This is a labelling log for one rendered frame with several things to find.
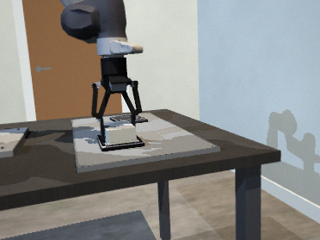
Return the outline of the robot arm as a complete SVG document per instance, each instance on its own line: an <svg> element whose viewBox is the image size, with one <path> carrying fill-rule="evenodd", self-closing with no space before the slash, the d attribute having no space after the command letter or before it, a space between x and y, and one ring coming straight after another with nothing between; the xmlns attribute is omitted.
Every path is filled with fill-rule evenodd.
<svg viewBox="0 0 320 240"><path fill-rule="evenodd" d="M60 20L62 29L69 36L88 44L97 43L98 56L124 58L128 53L143 52L142 46L127 42L123 0L59 1L65 6ZM131 78L122 75L108 79L111 91L126 90L126 83L132 85Z"/></svg>

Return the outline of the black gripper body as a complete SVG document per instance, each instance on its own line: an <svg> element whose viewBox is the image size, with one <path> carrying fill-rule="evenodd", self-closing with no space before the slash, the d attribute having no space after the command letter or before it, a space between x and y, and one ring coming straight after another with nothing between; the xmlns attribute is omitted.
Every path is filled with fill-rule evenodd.
<svg viewBox="0 0 320 240"><path fill-rule="evenodd" d="M108 90L109 79L111 76L127 77L126 58L101 58L102 80L101 85Z"/></svg>

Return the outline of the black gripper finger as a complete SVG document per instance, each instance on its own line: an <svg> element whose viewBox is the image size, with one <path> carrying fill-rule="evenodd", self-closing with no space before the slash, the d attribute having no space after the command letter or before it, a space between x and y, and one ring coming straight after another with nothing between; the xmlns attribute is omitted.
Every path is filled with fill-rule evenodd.
<svg viewBox="0 0 320 240"><path fill-rule="evenodd" d="M92 86L93 85L93 86ZM108 99L111 95L111 89L108 85L108 90L105 91L105 94L104 94L104 97L103 97L103 100L102 100L102 104L101 104L101 107L100 107L100 110L99 110L99 113L96 112L96 108L97 108L97 97L98 97L98 89L100 88L101 86L101 82L98 82L98 83L92 83L91 84L92 86L92 89L93 89L93 99L92 99L92 110L91 110L91 115L93 117L96 117L96 121L98 123L100 123L101 125L101 136L102 136L102 140L105 140L105 135L104 135L104 124L103 124L103 114L104 114L104 111L105 111L105 108L108 104ZM92 112L93 111L93 112Z"/></svg>
<svg viewBox="0 0 320 240"><path fill-rule="evenodd" d="M132 81L132 85L130 85L130 86L132 87L132 92L133 92L133 97L134 97L136 109L134 109L132 102L131 102L126 90L122 90L121 94L123 95L123 97L126 101L126 104L131 112L131 123L132 123L132 125L134 125L136 127L135 120L138 118L138 114L142 113L141 103L140 103L139 94L138 94L138 81Z"/></svg>

